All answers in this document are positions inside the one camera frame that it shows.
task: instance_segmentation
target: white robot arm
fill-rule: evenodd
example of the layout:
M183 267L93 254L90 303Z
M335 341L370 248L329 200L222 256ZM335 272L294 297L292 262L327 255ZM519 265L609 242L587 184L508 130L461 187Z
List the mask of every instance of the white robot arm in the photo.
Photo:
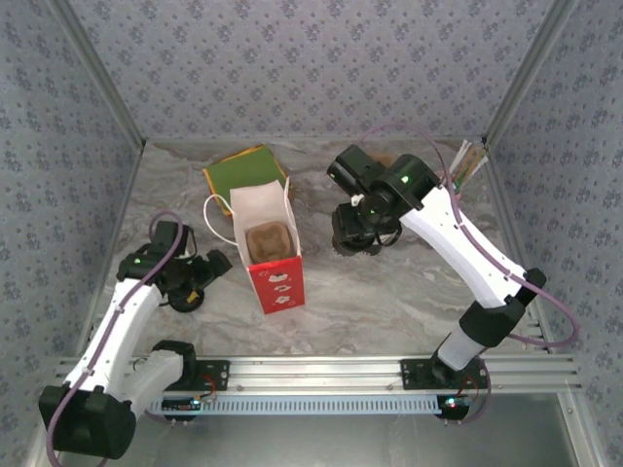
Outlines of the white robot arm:
M47 386L39 398L55 450L118 459L149 404L172 384L197 378L195 350L179 341L159 342L126 376L143 325L163 296L177 311L197 309L203 289L232 266L218 250L210 251L207 261L197 255L197 246L193 255L185 254L189 235L194 239L192 229L183 226L175 247L178 224L161 221L152 242L121 262L112 301L87 351L61 386Z
M426 240L473 292L476 301L432 357L432 370L440 380L460 372L511 333L534 292L505 277L467 239L457 225L448 190L424 162L403 155L385 168L352 145L327 173L354 201L340 204L333 213L333 245L339 253L377 254L381 235L394 233L395 241L404 226ZM480 246L509 273L542 287L545 276L540 270L526 271L515 264L464 215L461 218Z

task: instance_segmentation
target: gray marble table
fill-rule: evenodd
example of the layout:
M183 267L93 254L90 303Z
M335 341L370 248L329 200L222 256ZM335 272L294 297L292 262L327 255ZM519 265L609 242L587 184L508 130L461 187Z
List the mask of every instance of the gray marble table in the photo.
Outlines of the gray marble table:
M214 237L202 218L208 196L202 168L249 147L240 143L148 143L109 271L98 314L107 308L121 259L147 241L150 218L160 209L178 212L195 228L199 249L219 248L234 267L206 289L205 302L190 314L159 308L143 329L135 355L159 340L192 342L198 354L388 354L430 352L456 325L473 297L458 275L416 235L405 232L377 257L338 256L331 248L331 212L347 196L326 176L329 163L349 144L269 142L291 174L293 210L303 248L307 303L264 315L241 265L236 247ZM456 150L451 143L444 156ZM440 167L433 151L418 140L372 142L364 148L395 155L411 153ZM462 209L498 247L502 247L484 174L467 185ZM214 203L214 227L233 237L231 221ZM518 331L525 330L520 323ZM500 351L522 351L505 341Z

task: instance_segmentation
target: purple cable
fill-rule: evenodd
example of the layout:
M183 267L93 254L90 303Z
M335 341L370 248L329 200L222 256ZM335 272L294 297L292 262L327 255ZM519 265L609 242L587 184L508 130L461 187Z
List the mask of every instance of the purple cable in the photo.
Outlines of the purple cable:
M87 371L82 373L82 375L76 380L76 383L73 385L73 387L69 389L69 392L65 394L65 397L62 398L62 400L60 401L60 404L58 404L58 407L56 408L54 414L52 415L52 418L50 419L50 424L48 425L48 434L46 435L46 453L48 454L48 459L50 459L50 463L53 465L53 467L63 467L60 461L58 460L58 458L56 457L55 450L54 450L54 442L53 442L54 432L56 429L56 425L58 424L58 420L60 419L60 416L62 415L63 411L69 404L69 401L71 401L71 398L74 397L76 392L78 392L78 390L80 389L80 386L82 386L82 384L85 382L87 377L92 372L92 369L97 363L97 359L99 358L101 353L104 351L104 347L106 346L106 343L108 342L108 339L110 338L110 335L113 332L113 328L115 327L115 323L117 322L119 315L123 312L123 309L126 306L126 304L129 302L129 299L131 299L138 289L140 289L143 285L145 285L152 277L154 277L154 275L156 275L156 273L160 269L163 268L166 262L171 259L171 257L175 253L175 250L179 246L180 241L182 240L182 233L184 231L184 223L182 222L182 219L176 213L174 213L173 211L169 211L167 209L160 211L152 218L149 224L150 237L152 236L151 230L153 229L153 226L156 224L156 221L158 221L160 218L166 215L171 216L177 222L177 235L175 236L175 240L173 240L173 244L168 249L168 251L163 256L163 258L149 272L147 272L147 274L145 274L145 276L142 279L140 279L131 289L129 289L129 291L121 299L121 301L119 302L119 306L115 309L115 312L113 313L112 318L110 318L110 321L108 322L108 326L106 326L106 329L104 331L104 334L101 340L99 341L99 344L95 348L93 357L91 358L91 361L87 365ZM103 465L106 464L106 460L107 459L102 459L101 462L98 464L98 466L103 467Z
M441 156L440 148L437 142L434 139L432 139L431 136L429 136L425 131L418 128L417 126L390 123L390 124L374 126L368 129L368 131L366 131L364 135L361 136L357 144L361 144L364 141L364 139L366 139L372 133L376 133L377 131L380 131L385 128L390 128L390 127L404 127L409 130L415 131L422 138L424 138L428 143L430 143L430 145L433 147L433 149L437 153L437 156L439 157L439 161L441 161L441 165L444 170L444 174L446 177L446 186L448 188L448 193L450 194L450 204L452 206L452 212L455 215L455 220L457 221L457 225L460 227L460 230L463 232L467 240L469 240L469 242L474 246L474 248L476 248L476 250L478 250L478 252L481 255L483 255L483 257L485 257L485 259L489 261L496 269L502 272L504 276L510 278L514 282L517 282L522 287L526 287L527 289L535 292L535 294L540 295L543 299L547 300L550 304L552 304L557 309L559 309L568 318L568 320L571 323L571 327L572 327L571 335L563 341L556 341L556 342L541 341L537 339L526 338L524 336L518 336L516 334L510 334L508 337L511 339L515 339L517 341L529 343L532 345L539 345L543 347L563 347L565 345L574 343L577 340L577 337L579 334L580 324L577 321L577 318L573 315L573 313L571 313L571 311L567 308L567 306L563 304L561 301L559 301L556 297L553 297L552 295L545 292L543 289L536 287L533 284L530 284L523 277L519 277L511 273L510 269L505 268L498 260L496 260L480 243L478 243L478 240L476 240L476 238L473 237L469 229L462 224L462 217L460 215L460 210L458 209L458 200L457 200L457 196L455 195L455 189L452 184L452 176L450 174L450 171L448 170L448 167L446 166L446 163L444 162L444 158Z

